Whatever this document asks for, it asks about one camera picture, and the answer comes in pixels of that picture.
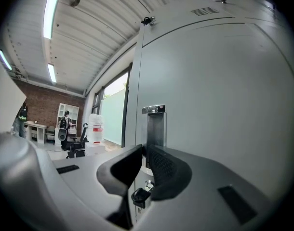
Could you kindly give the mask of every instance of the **ventilation grille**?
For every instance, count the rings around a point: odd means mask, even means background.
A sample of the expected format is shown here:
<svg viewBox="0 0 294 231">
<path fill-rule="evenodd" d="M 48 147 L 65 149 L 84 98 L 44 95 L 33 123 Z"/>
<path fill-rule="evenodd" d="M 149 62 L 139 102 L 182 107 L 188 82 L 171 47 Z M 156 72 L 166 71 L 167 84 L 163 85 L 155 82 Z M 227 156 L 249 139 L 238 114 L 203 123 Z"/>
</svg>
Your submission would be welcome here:
<svg viewBox="0 0 294 231">
<path fill-rule="evenodd" d="M 191 12 L 196 14 L 197 16 L 210 14 L 210 13 L 219 13 L 218 10 L 215 10 L 213 8 L 210 8 L 210 7 L 201 8 L 201 9 L 197 9 L 197 10 L 192 10 Z"/>
</svg>

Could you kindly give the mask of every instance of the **brick wall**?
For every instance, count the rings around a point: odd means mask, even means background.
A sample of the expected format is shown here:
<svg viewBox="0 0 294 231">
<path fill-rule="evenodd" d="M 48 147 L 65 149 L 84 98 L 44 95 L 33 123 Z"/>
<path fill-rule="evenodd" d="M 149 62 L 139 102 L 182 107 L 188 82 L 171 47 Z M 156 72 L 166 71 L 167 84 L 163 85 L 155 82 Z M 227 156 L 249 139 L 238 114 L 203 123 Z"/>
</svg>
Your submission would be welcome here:
<svg viewBox="0 0 294 231">
<path fill-rule="evenodd" d="M 81 123 L 85 99 L 62 92 L 37 87 L 20 80 L 14 80 L 19 89 L 26 95 L 28 105 L 28 121 L 37 121 L 39 124 L 56 127 L 57 114 L 60 103 L 79 107 L 77 121 L 77 136 L 81 135 Z"/>
</svg>

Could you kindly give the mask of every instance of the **fluorescent light tube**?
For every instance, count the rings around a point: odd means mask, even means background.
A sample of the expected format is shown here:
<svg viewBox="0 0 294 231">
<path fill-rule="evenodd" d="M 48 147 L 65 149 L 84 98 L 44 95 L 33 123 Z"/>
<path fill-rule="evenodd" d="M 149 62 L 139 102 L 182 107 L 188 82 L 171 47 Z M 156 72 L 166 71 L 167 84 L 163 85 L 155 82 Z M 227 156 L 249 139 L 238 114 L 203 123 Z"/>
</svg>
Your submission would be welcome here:
<svg viewBox="0 0 294 231">
<path fill-rule="evenodd" d="M 52 38 L 53 21 L 58 0 L 47 0 L 44 11 L 43 37 Z"/>
<path fill-rule="evenodd" d="M 51 76 L 51 80 L 52 82 L 56 83 L 56 77 L 55 77 L 55 72 L 54 72 L 54 66 L 51 64 L 47 64 L 48 68 L 49 68 L 49 72 L 50 72 L 50 76 Z"/>
<path fill-rule="evenodd" d="M 5 58 L 3 52 L 0 50 L 0 57 L 2 58 L 3 62 L 7 65 L 7 67 L 12 70 L 10 64 L 8 63 L 7 59 Z"/>
</svg>

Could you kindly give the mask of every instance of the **floor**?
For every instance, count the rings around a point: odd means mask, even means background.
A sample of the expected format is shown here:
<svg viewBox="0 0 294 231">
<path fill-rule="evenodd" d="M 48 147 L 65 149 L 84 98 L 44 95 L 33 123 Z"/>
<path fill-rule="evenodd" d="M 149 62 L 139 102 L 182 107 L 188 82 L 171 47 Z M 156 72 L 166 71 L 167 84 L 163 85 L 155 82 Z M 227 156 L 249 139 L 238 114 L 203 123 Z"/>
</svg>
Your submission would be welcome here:
<svg viewBox="0 0 294 231">
<path fill-rule="evenodd" d="M 120 149 L 121 146 L 118 144 L 115 144 L 113 142 L 103 140 L 103 144 L 106 146 L 106 151 L 114 151 L 117 149 Z M 39 149 L 46 150 L 52 160 L 60 160 L 65 159 L 66 156 L 68 156 L 68 151 L 63 151 L 60 147 L 60 145 L 53 145 L 53 142 L 47 141 L 45 144 L 39 144 L 36 141 L 32 141 L 32 143 L 35 144 Z"/>
</svg>

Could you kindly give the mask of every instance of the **black rectangular slot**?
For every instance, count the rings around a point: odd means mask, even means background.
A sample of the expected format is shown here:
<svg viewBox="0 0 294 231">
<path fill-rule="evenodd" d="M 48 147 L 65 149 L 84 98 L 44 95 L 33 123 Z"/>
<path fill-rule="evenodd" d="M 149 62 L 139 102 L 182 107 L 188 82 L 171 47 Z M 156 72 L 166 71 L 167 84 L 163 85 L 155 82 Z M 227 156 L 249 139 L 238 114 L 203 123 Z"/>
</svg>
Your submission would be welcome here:
<svg viewBox="0 0 294 231">
<path fill-rule="evenodd" d="M 57 168 L 57 171 L 59 174 L 67 173 L 70 171 L 73 171 L 75 169 L 79 169 L 80 167 L 77 165 L 70 165 L 70 166 L 65 166 L 65 167 L 59 167 Z"/>
<path fill-rule="evenodd" d="M 234 212 L 239 223 L 242 225 L 257 215 L 257 212 L 235 191 L 231 186 L 218 189 L 225 202 Z"/>
</svg>

